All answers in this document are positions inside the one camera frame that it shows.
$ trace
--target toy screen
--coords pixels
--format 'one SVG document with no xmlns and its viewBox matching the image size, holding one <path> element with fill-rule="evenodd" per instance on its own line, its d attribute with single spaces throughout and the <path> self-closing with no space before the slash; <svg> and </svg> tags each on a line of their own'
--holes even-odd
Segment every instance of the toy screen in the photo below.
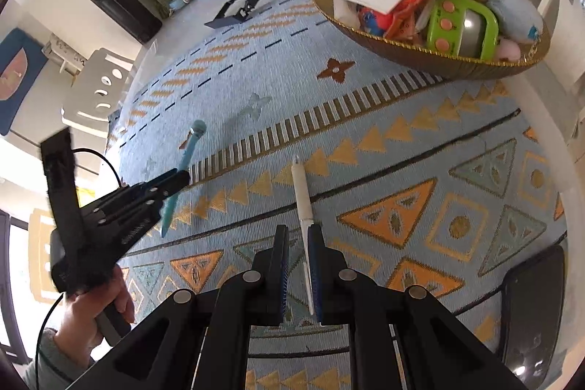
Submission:
<svg viewBox="0 0 585 390">
<path fill-rule="evenodd" d="M 461 34 L 460 56 L 479 58 L 482 54 L 483 39 L 486 35 L 486 19 L 475 11 L 467 9 Z"/>
</svg>

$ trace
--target person's hand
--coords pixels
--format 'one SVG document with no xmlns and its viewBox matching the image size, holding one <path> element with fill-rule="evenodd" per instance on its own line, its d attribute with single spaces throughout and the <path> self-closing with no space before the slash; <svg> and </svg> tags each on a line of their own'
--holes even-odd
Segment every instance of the person's hand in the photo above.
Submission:
<svg viewBox="0 0 585 390">
<path fill-rule="evenodd" d="M 128 323 L 134 322 L 134 303 L 122 277 L 122 270 L 117 265 L 108 283 L 85 294 L 67 298 L 61 328 L 53 341 L 63 354 L 83 368 L 89 366 L 91 351 L 103 339 L 95 318 L 111 302 L 115 303 L 116 309 Z"/>
</svg>

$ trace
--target teal pen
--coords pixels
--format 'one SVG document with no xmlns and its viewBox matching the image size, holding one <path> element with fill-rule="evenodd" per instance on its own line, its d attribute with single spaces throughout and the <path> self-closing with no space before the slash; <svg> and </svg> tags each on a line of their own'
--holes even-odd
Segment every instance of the teal pen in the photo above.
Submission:
<svg viewBox="0 0 585 390">
<path fill-rule="evenodd" d="M 191 164 L 191 158 L 193 157 L 193 152 L 195 151 L 195 145 L 206 131 L 207 125 L 203 121 L 195 120 L 193 122 L 193 126 L 191 126 L 192 136 L 186 143 L 185 152 L 183 153 L 181 162 L 179 163 L 179 171 L 186 171 L 189 168 L 189 165 Z M 162 238 L 165 238 L 165 235 L 169 230 L 169 226 L 171 226 L 179 194 L 180 192 L 177 192 L 172 197 L 169 197 L 166 201 L 165 208 L 163 209 L 162 225 L 160 227 L 160 236 Z"/>
</svg>

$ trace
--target silver rivet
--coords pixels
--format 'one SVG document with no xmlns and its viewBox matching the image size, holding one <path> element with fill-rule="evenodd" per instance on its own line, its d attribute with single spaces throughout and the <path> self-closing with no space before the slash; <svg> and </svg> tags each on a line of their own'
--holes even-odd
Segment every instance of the silver rivet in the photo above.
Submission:
<svg viewBox="0 0 585 390">
<path fill-rule="evenodd" d="M 344 281 L 353 281 L 357 277 L 358 274 L 353 269 L 345 268 L 339 272 L 339 278 L 343 279 Z"/>
<path fill-rule="evenodd" d="M 173 299 L 177 304 L 185 304 L 191 300 L 191 292 L 186 289 L 180 289 L 173 294 Z"/>
<path fill-rule="evenodd" d="M 260 279 L 260 277 L 260 273 L 258 273 L 255 269 L 251 269 L 250 271 L 245 272 L 242 276 L 246 283 L 255 283 Z"/>
<path fill-rule="evenodd" d="M 411 286 L 408 288 L 408 294 L 414 299 L 426 298 L 426 290 L 422 286 Z"/>
</svg>

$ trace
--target white pen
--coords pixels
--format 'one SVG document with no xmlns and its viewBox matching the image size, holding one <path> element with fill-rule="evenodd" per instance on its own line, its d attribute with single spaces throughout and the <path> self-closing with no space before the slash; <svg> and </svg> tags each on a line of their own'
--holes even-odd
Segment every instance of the white pen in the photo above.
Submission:
<svg viewBox="0 0 585 390">
<path fill-rule="evenodd" d="M 306 185 L 305 168 L 298 156 L 292 159 L 292 182 L 294 184 L 294 194 L 297 200 L 298 219 L 301 223 L 302 244 L 305 247 L 305 286 L 306 295 L 309 303 L 309 312 L 315 313 L 313 307 L 313 293 L 311 291 L 311 269 L 309 267 L 309 246 L 308 232 L 309 227 L 313 225 L 313 210 L 311 209 L 311 197 L 309 196 L 309 187 Z"/>
</svg>

